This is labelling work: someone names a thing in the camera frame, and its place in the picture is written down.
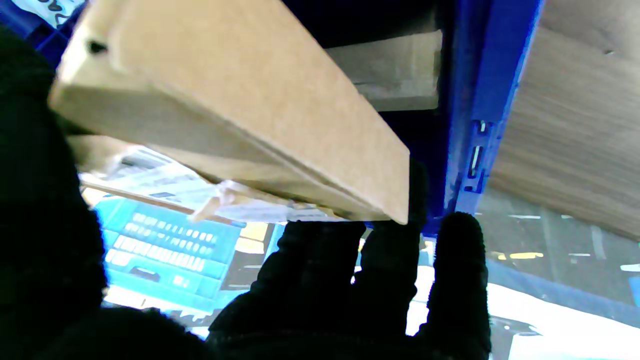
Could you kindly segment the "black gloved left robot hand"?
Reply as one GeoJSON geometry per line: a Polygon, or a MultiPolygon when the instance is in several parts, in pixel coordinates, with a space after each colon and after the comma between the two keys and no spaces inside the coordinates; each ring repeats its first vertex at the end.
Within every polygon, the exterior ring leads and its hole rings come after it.
{"type": "Polygon", "coordinates": [[[426,171],[410,163],[409,221],[291,221],[248,292],[206,340],[158,310],[104,307],[98,216],[49,109],[53,69],[1,28],[3,360],[487,360],[486,250],[473,215],[441,221],[426,322],[407,336],[426,221],[426,171]]]}

